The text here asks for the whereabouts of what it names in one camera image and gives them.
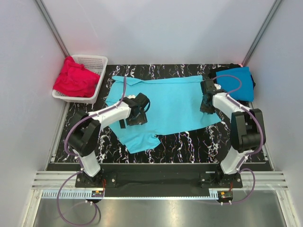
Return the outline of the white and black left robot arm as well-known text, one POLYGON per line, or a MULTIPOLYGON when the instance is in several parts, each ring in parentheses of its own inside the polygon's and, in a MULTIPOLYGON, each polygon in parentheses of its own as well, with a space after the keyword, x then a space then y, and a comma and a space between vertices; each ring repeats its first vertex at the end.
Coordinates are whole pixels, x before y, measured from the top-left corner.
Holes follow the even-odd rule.
POLYGON ((122 97, 118 102, 94 112, 78 112, 64 141, 67 154, 77 158, 80 173, 91 187, 102 183, 103 170, 97 161, 95 148, 102 129, 118 122, 121 129, 126 126, 147 123, 146 112, 150 108, 149 98, 139 93, 122 97))

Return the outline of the light cyan t shirt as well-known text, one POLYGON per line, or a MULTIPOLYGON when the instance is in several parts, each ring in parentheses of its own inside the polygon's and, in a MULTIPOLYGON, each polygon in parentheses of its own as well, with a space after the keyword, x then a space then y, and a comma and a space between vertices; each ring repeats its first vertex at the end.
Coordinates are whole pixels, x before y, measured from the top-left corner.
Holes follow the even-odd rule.
POLYGON ((142 93, 150 100, 147 123, 124 129, 119 122, 109 126, 131 154, 157 147, 159 135, 202 129, 220 122, 216 113, 200 111, 203 97, 200 75, 153 80, 114 76, 112 79, 114 83, 106 99, 108 106, 119 101, 123 86, 126 86, 126 96, 142 93))

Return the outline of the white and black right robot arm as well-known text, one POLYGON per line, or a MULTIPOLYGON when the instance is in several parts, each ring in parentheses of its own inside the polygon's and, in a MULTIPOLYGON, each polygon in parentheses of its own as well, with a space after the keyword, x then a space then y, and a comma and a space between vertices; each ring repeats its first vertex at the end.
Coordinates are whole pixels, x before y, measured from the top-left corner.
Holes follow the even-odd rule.
POLYGON ((212 79, 206 79, 200 85, 203 94, 200 111, 213 114, 219 110, 231 123, 231 148, 214 175, 214 182, 223 188, 236 179, 248 156, 260 152, 265 144, 263 113, 260 109, 243 106, 223 89, 219 89, 212 79))

